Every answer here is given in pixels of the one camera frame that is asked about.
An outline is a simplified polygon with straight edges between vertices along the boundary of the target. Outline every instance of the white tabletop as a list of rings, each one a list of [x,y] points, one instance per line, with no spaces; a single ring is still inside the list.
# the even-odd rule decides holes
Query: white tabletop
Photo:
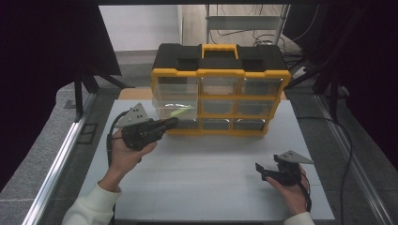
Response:
[[[142,102],[116,100],[84,180],[86,194],[107,170],[106,135],[114,119]],[[293,150],[311,158],[290,101],[281,101],[268,134],[256,137],[165,134],[122,181],[115,217],[146,221],[268,221],[290,217],[278,191],[255,170],[257,162],[277,171],[273,155]],[[313,219],[334,219],[314,165],[303,165],[311,183]]]

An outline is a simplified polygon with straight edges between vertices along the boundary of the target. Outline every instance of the white sleeve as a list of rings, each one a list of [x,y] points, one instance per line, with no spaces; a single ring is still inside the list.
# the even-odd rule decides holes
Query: white sleeve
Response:
[[[64,215],[63,225],[108,224],[114,215],[113,207],[121,192],[113,193],[94,186],[91,192],[79,197]]]
[[[300,213],[285,220],[284,225],[314,225],[310,213]]]

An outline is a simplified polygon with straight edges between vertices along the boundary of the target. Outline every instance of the wrist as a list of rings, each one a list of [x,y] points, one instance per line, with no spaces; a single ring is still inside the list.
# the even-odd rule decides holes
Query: wrist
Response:
[[[292,207],[290,209],[290,212],[295,216],[295,215],[298,215],[298,214],[306,213],[307,212],[307,208],[305,206],[304,207]]]
[[[111,192],[119,192],[119,184],[123,179],[124,175],[125,174],[119,170],[109,168],[107,173],[98,182],[98,184],[104,190]]]

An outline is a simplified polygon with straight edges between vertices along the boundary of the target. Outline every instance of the black curtain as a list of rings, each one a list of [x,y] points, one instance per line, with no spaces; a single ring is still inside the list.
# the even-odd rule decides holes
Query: black curtain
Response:
[[[0,189],[43,129],[58,89],[78,73],[93,76],[92,67],[121,74],[98,6],[1,1]]]
[[[338,68],[347,106],[398,168],[398,7],[373,1],[344,46]]]

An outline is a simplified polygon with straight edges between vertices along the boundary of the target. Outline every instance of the hand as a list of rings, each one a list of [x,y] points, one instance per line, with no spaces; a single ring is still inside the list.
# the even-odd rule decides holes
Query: hand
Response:
[[[304,177],[305,171],[302,169],[301,165],[299,167],[300,167],[300,170],[302,173],[301,184],[305,187],[305,189],[308,190],[308,183]],[[281,193],[281,195],[284,198],[284,201],[287,204],[287,207],[289,208],[290,212],[293,215],[307,212],[305,197],[298,185],[294,185],[292,187],[285,187],[285,186],[281,185],[278,181],[276,181],[275,179],[272,179],[269,176],[267,177],[267,181],[274,188],[279,190],[279,192]]]
[[[99,181],[101,188],[112,192],[119,192],[118,186],[123,177],[137,165],[144,155],[152,152],[157,146],[156,142],[152,142],[141,151],[134,151],[125,145],[121,136],[121,129],[113,135],[111,166]]]

